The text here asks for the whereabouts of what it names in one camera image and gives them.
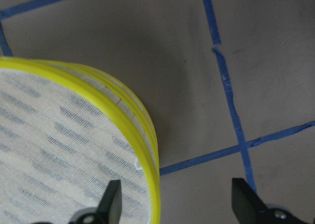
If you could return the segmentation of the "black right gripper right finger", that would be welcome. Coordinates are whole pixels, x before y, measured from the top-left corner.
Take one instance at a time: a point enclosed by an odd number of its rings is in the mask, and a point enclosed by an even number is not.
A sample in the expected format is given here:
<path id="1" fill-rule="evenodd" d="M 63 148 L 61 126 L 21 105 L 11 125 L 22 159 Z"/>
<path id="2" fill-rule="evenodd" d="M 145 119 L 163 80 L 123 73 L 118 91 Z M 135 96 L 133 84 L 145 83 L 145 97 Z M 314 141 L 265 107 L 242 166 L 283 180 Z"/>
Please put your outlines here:
<path id="1" fill-rule="evenodd" d="M 267 206 L 243 178 L 232 178 L 231 205 L 240 224 L 259 224 Z"/>

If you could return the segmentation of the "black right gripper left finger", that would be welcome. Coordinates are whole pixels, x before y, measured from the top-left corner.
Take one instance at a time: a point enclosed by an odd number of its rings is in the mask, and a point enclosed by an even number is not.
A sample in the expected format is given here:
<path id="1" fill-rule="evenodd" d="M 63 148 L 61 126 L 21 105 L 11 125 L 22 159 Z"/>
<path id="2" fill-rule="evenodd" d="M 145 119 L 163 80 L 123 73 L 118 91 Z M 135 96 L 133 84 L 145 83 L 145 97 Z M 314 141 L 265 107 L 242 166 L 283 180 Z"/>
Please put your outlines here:
<path id="1" fill-rule="evenodd" d="M 120 180 L 111 180 L 96 209 L 99 224 L 118 224 L 122 214 L 122 187 Z"/>

